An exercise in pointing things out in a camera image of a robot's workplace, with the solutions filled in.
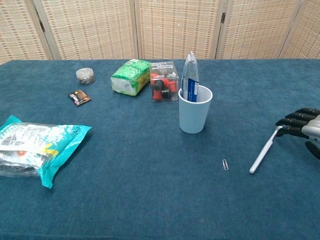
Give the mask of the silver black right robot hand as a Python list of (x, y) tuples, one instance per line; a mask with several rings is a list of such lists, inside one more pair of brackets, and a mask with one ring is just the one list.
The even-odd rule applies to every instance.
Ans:
[(301, 108), (286, 115), (276, 122), (281, 126), (276, 137), (292, 135), (305, 138), (305, 146), (318, 160), (320, 159), (320, 110), (315, 108)]

